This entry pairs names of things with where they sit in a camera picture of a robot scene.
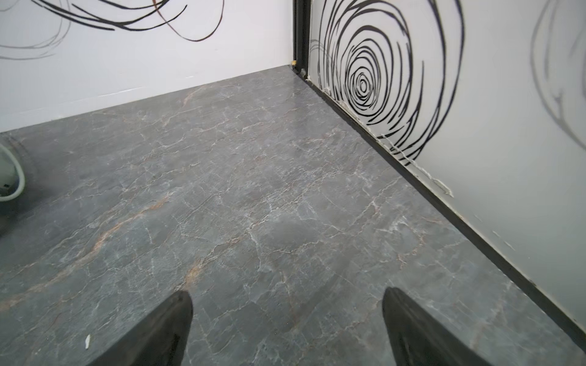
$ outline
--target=white wall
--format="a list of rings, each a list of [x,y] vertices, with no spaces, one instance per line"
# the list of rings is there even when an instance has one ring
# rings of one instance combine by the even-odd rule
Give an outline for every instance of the white wall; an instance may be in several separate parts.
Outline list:
[[[319,39],[316,17],[324,1],[345,0],[315,0],[314,39]],[[437,1],[448,28],[445,79],[457,71],[450,53],[450,47],[458,43],[458,32],[453,30],[458,20],[449,10],[455,2]],[[441,48],[433,36],[415,29],[428,31],[434,20],[409,18],[414,7],[424,13],[428,2],[389,3],[411,21],[413,55],[425,60],[426,82],[431,83],[423,86],[423,92],[433,94],[429,78],[441,76],[444,61],[438,55],[421,57],[418,52],[423,47],[426,52],[441,53]],[[408,166],[582,328],[586,326],[582,283],[586,278],[586,149],[581,146],[586,142],[585,7],[582,0],[462,1],[465,41],[454,103],[437,133]],[[545,22],[555,20],[553,26],[547,23],[539,28],[544,9]],[[395,33],[389,29],[387,34]],[[428,67],[433,62],[440,66],[436,68],[439,74]],[[317,76],[316,51],[310,54],[310,64],[313,82],[322,83],[323,90],[331,87]],[[397,122],[366,126],[369,119],[349,105],[351,97],[343,95],[338,103],[347,106],[373,135]],[[426,98],[423,101],[429,106],[432,100]],[[406,120],[400,123],[409,126]],[[427,126],[423,119],[421,123],[416,132]],[[400,143],[396,136],[379,141],[390,148]]]
[[[96,0],[50,1],[85,6],[116,20],[128,18],[124,11],[104,10]],[[54,33],[63,35],[69,24],[64,21],[59,32],[62,18],[32,0],[10,0],[0,9],[11,4],[13,8],[0,12],[0,45],[39,43]],[[171,23],[181,34],[198,37],[213,30],[222,0],[171,0],[164,16],[170,19],[185,5],[189,12]],[[142,24],[158,22],[152,17]],[[0,47],[0,131],[288,64],[292,5],[289,0],[226,0],[219,27],[202,42],[184,40],[166,25],[130,32],[71,23],[61,44],[45,50],[49,57],[12,60],[6,58],[39,57],[42,50]]]

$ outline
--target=wall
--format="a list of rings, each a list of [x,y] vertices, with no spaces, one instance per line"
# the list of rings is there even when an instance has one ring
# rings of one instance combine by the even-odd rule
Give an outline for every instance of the wall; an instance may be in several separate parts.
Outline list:
[[[3,2],[0,131],[292,60],[290,1],[163,0],[160,13],[151,0],[131,6],[146,8],[100,0]]]
[[[350,3],[310,80],[584,328],[586,3]]]

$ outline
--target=wall decal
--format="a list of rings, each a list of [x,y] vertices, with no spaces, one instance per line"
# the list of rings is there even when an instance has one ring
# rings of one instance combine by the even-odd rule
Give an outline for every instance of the wall decal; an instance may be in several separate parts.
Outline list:
[[[13,0],[9,5],[0,8],[0,14],[12,11],[19,1]],[[71,24],[76,23],[98,30],[127,30],[143,32],[161,26],[167,26],[173,33],[190,42],[201,42],[211,37],[220,26],[224,14],[224,0],[221,1],[221,12],[213,28],[204,35],[191,35],[193,23],[190,23],[189,12],[201,13],[197,3],[189,0],[143,0],[140,4],[132,2],[132,6],[111,0],[26,0],[46,10],[47,16],[55,18],[58,25],[42,42],[23,45],[0,43],[0,59],[28,60],[51,55],[68,34]]]
[[[407,165],[452,105],[463,46],[459,0],[325,0],[310,57],[318,86]]]
[[[547,112],[586,150],[586,2],[547,1],[533,32],[531,67]]]

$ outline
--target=floor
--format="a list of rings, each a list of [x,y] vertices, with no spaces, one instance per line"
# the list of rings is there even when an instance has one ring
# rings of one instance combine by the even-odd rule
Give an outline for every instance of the floor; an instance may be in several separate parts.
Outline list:
[[[0,364],[88,363],[186,289],[184,365],[393,365],[397,286],[494,365],[586,365],[288,67],[2,138]]]

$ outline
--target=gray marble floor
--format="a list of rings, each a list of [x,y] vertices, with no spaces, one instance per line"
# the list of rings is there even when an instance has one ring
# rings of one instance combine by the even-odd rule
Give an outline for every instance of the gray marble floor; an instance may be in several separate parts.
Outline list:
[[[393,365],[386,286],[494,365],[586,365],[287,67],[3,138],[2,365],[83,365],[180,288],[185,365]]]

